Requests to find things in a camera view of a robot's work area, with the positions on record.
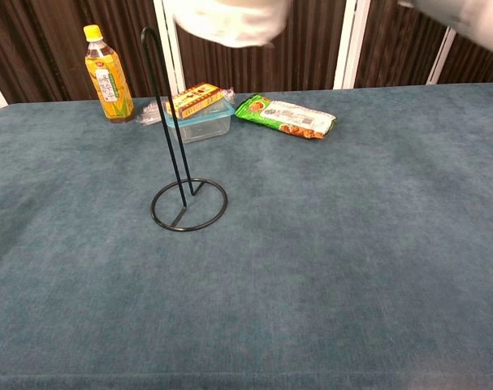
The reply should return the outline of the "white paper towel roll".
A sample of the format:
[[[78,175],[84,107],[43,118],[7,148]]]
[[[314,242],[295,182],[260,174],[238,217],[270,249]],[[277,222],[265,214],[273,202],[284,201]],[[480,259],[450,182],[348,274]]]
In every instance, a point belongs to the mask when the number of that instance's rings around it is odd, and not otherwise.
[[[169,0],[174,21],[231,48],[269,45],[286,27],[292,0]]]

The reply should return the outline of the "blue table cloth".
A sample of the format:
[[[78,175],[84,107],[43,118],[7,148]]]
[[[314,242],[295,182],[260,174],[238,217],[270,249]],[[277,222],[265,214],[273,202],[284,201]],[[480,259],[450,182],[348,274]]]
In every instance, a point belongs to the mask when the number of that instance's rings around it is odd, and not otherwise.
[[[0,110],[0,390],[493,390],[493,84],[273,99],[335,129],[187,145],[229,204],[182,233],[161,127]]]

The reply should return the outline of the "clear container with blue lid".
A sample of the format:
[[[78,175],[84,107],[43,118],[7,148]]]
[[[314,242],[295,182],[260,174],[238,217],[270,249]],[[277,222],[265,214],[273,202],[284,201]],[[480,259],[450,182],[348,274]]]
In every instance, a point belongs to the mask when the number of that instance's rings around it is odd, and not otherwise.
[[[228,133],[234,112],[223,98],[187,119],[178,119],[182,142],[187,144]]]

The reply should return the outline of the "green snack packet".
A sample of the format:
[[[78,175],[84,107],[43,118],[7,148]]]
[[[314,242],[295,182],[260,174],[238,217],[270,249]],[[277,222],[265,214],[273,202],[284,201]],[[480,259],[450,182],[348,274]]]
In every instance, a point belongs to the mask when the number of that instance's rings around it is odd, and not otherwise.
[[[260,94],[255,94],[239,104],[235,116],[305,139],[323,139],[336,122],[336,117],[332,114],[272,100]]]

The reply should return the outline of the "red and yellow cardboard box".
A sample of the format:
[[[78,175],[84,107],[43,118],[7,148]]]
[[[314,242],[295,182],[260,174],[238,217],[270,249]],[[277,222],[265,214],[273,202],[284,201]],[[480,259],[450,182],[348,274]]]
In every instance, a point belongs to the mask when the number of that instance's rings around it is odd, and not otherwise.
[[[172,97],[177,119],[187,119],[223,99],[223,90],[209,83],[200,83]]]

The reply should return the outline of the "yellow tea bottle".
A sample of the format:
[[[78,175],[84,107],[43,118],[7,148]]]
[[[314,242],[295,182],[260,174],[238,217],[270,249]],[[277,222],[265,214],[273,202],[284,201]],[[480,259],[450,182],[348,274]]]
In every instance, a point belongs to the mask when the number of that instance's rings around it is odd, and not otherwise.
[[[96,24],[84,26],[88,42],[85,66],[97,92],[105,117],[124,123],[134,116],[134,103],[118,54],[105,43]]]

